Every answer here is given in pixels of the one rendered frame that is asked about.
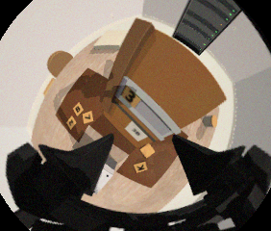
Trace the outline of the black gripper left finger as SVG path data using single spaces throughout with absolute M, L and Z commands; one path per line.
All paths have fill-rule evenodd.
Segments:
M 59 150 L 57 147 L 55 149 L 46 143 L 44 145 L 40 143 L 38 149 L 46 161 L 63 170 L 82 192 L 93 196 L 93 190 L 96 189 L 105 161 L 108 160 L 112 143 L 113 134 L 108 134 L 104 138 L 70 151 Z

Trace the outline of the small white jar with orange lid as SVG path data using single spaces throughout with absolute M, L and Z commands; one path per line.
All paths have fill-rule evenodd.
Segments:
M 205 127 L 216 127 L 216 123 L 217 123 L 217 116 L 216 115 L 205 115 L 204 118 L 204 124 Z

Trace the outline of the grey square label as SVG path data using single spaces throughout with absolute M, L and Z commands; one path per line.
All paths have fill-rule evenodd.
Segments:
M 133 138 L 136 139 L 136 141 L 140 141 L 144 138 L 147 138 L 147 135 L 144 134 L 142 130 L 136 124 L 132 121 L 131 123 L 128 124 L 127 127 L 125 127 L 125 131 L 128 132 L 128 134 L 131 134 Z

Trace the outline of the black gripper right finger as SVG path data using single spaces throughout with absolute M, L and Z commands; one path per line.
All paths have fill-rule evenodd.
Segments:
M 215 151 L 178 135 L 173 135 L 173 145 L 193 196 L 205 192 L 205 188 L 212 184 L 236 157 L 242 155 L 246 147 L 243 145 L 231 150 Z

